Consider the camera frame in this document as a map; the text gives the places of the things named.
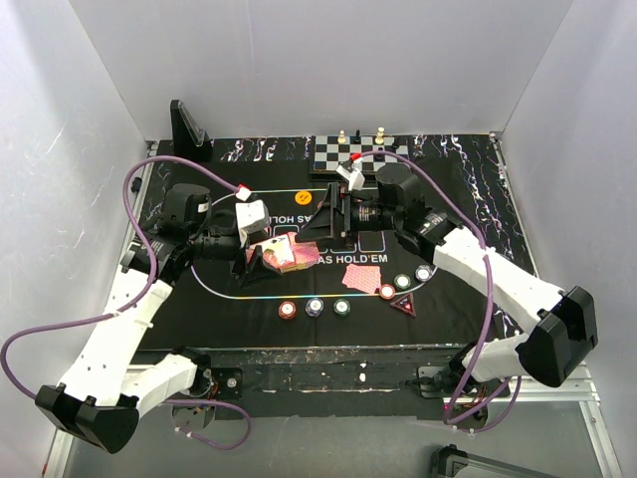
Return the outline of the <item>red playing card box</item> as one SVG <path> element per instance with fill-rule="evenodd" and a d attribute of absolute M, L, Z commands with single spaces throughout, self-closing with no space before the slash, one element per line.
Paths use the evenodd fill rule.
<path fill-rule="evenodd" d="M 250 255 L 258 248 L 262 257 L 270 266 L 281 269 L 296 262 L 292 242 L 288 234 L 278 235 L 250 247 Z"/>

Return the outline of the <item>red-backed playing card deck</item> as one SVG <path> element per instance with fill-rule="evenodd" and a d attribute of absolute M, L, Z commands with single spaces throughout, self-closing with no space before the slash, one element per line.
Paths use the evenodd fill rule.
<path fill-rule="evenodd" d="M 296 232 L 285 233 L 290 236 L 296 262 L 279 269 L 282 273 L 305 270 L 319 262 L 319 249 L 315 242 L 298 242 Z"/>

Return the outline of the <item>yellow big blind button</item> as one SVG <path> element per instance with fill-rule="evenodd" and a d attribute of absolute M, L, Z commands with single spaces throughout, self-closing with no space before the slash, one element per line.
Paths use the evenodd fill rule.
<path fill-rule="evenodd" d="M 299 205 L 308 205 L 313 201 L 313 195 L 308 190 L 300 190 L 295 194 L 295 201 Z"/>

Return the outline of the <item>red poker chip stack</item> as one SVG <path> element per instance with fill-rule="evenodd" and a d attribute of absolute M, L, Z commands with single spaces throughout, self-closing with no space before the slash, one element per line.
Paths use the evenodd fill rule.
<path fill-rule="evenodd" d="M 292 301 L 284 301 L 279 306 L 279 317 L 283 320 L 291 320 L 296 316 L 297 307 Z"/>

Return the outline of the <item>blue poker chip stack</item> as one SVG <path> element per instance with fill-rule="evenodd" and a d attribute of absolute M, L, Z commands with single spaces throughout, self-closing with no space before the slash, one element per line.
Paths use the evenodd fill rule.
<path fill-rule="evenodd" d="M 321 315 L 324 303 L 320 298 L 311 298 L 306 304 L 306 314 L 309 317 L 316 318 Z"/>

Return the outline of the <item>green poker chip stack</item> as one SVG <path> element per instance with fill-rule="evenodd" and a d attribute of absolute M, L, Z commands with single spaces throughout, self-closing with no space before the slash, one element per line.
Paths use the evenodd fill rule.
<path fill-rule="evenodd" d="M 347 316 L 350 313 L 350 310 L 350 303 L 346 299 L 337 299 L 333 304 L 333 311 L 339 316 Z"/>

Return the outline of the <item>red chips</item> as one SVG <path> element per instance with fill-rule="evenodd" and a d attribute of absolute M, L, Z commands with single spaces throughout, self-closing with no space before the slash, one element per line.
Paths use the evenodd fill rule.
<path fill-rule="evenodd" d="M 390 284 L 382 284 L 378 289 L 378 294 L 383 300 L 391 300 L 395 297 L 395 289 Z"/>

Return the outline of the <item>green chips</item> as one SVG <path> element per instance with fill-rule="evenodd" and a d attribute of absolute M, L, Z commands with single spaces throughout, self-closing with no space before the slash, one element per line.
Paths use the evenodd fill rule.
<path fill-rule="evenodd" d="M 398 274 L 394 277 L 394 286 L 399 290 L 407 290 L 411 287 L 411 278 L 406 274 Z"/>

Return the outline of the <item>black triangular all-in marker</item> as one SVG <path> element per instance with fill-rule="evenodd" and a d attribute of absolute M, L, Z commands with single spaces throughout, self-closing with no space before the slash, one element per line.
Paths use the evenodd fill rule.
<path fill-rule="evenodd" d="M 414 297 L 412 293 L 396 298 L 390 303 L 390 307 L 396 309 L 410 317 L 415 317 Z"/>

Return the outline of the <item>dealt red-backed playing card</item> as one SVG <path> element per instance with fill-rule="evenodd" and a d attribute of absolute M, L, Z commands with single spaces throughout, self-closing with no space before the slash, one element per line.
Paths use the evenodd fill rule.
<path fill-rule="evenodd" d="M 364 272 L 364 291 L 367 294 L 374 294 L 381 286 L 381 272 L 379 267 L 369 266 Z"/>

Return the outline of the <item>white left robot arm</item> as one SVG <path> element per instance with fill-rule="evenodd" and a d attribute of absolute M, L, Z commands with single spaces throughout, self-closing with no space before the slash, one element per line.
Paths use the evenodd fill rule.
<path fill-rule="evenodd" d="M 205 405 L 215 395 L 219 380 L 210 357 L 186 347 L 134 377 L 126 372 L 155 314 L 195 260 L 229 262 L 242 284 L 317 262 L 323 240 L 313 229 L 272 237 L 264 202 L 253 199 L 247 188 L 237 196 L 230 225 L 219 228 L 208 188 L 178 183 L 166 192 L 162 209 L 140 227 L 121 261 L 120 290 L 140 285 L 141 297 L 98 322 L 59 382 L 36 394 L 36 406 L 58 428 L 114 454 L 140 419 L 173 395 L 186 395 L 190 406 Z"/>

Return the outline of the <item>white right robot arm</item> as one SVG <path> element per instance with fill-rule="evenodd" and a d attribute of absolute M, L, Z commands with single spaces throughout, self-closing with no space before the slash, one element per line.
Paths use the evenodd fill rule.
<path fill-rule="evenodd" d="M 364 176 L 353 161 L 336 171 L 339 181 L 325 197 L 329 238 L 345 244 L 361 231 L 391 230 L 406 251 L 483 294 L 488 318 L 500 308 L 520 328 L 502 340 L 490 341 L 482 332 L 454 356 L 448 369 L 458 393 L 473 395 L 486 382 L 517 375 L 559 387 L 596 347 L 592 296 L 545 282 L 488 247 L 455 205 L 429 205 L 417 167 L 382 166 L 373 196 L 362 193 Z"/>

